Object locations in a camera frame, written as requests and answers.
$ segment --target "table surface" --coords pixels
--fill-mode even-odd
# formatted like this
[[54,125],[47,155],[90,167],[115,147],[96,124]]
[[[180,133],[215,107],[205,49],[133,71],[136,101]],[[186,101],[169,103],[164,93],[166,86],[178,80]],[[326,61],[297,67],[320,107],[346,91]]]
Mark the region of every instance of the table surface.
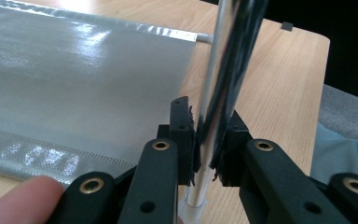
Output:
[[[206,34],[213,32],[217,15],[217,6],[197,0],[22,1]],[[278,143],[306,174],[310,173],[328,48],[324,36],[297,28],[284,31],[280,23],[264,20],[236,104],[252,136]],[[189,96],[195,115],[209,52],[210,45],[196,45],[180,92]],[[0,197],[19,183],[0,176]],[[247,220],[238,189],[222,188],[215,181],[207,198],[202,223]]]

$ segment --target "metal bar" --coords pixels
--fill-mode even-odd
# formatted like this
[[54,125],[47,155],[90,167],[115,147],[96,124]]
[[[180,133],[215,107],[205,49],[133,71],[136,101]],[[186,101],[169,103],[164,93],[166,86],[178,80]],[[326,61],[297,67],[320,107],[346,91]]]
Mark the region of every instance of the metal bar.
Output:
[[211,182],[210,162],[221,146],[241,88],[267,0],[222,0],[198,123],[200,169],[186,190],[189,206],[200,207]]

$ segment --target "dark background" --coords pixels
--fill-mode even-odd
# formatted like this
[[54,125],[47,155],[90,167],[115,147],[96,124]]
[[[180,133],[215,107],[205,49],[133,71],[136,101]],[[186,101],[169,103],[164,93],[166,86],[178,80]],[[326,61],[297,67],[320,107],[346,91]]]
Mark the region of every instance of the dark background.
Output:
[[265,18],[328,37],[324,83],[358,96],[358,1],[269,0]]

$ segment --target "gray fabric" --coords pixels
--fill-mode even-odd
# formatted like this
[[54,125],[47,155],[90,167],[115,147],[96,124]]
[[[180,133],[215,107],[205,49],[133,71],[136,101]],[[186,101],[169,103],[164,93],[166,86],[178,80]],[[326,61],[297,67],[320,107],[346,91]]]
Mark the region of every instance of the gray fabric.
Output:
[[134,166],[169,122],[196,38],[0,1],[0,174],[67,183]]
[[358,140],[358,97],[324,85],[319,122],[347,138]]

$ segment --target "black plastic part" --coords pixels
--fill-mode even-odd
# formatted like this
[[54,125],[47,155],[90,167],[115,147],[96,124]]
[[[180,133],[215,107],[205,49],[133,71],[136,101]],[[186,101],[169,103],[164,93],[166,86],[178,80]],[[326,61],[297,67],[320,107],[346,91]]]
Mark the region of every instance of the black plastic part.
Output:
[[[93,193],[80,191],[81,185],[92,178],[100,178],[102,187]],[[62,195],[47,223],[97,224],[112,223],[119,215],[119,198],[111,175],[92,172],[77,178]]]
[[194,182],[193,164],[197,158],[194,158],[196,147],[194,120],[186,96],[171,102],[169,136],[178,146],[178,183],[189,186]]
[[170,138],[170,125],[160,124],[158,126],[157,138]]
[[116,188],[115,188],[115,192],[117,195],[117,200],[115,201],[115,203],[118,205],[118,211],[119,213],[121,212],[121,209],[124,205],[124,202],[126,200],[132,179],[133,179],[133,175],[135,174],[135,171],[137,169],[137,166],[132,167],[130,170],[128,170],[126,173],[118,176],[115,178],[115,184],[116,184]]
[[284,22],[282,23],[281,29],[283,29],[283,30],[285,30],[285,31],[290,31],[290,32],[292,32],[292,30],[293,30],[293,24],[290,23],[290,22],[284,21]]
[[326,193],[327,185],[325,185],[325,183],[322,183],[321,181],[314,179],[312,177],[310,177],[310,180],[322,193],[324,194]]
[[252,136],[237,111],[234,111],[227,127],[226,136],[220,153],[213,155],[211,168],[215,169],[214,178],[219,175],[224,187],[239,187],[246,164],[241,157],[241,150],[246,147]]
[[177,150],[166,138],[145,145],[118,223],[176,223]]
[[358,223],[358,175],[334,175],[326,195],[351,223]]
[[[252,174],[240,190],[251,223],[349,223],[277,144],[251,140],[242,158]],[[253,181],[256,194],[248,187]]]

